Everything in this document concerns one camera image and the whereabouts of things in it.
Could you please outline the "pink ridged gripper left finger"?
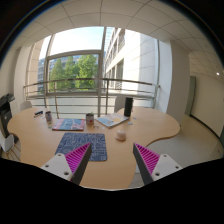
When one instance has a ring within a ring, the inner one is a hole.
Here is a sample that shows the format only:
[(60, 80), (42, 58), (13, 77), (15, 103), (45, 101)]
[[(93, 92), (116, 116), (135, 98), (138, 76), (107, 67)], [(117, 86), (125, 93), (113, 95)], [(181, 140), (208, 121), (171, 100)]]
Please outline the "pink ridged gripper left finger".
[(79, 185), (92, 153), (92, 145), (84, 144), (67, 154), (57, 153), (42, 169)]

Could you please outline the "pink ridged gripper right finger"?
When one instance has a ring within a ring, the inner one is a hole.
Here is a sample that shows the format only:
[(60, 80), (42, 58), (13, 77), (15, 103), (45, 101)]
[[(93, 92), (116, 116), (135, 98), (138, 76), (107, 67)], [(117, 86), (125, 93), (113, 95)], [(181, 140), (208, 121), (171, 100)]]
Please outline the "pink ridged gripper right finger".
[(133, 154), (145, 185), (182, 169), (168, 154), (159, 155), (137, 143), (133, 144)]

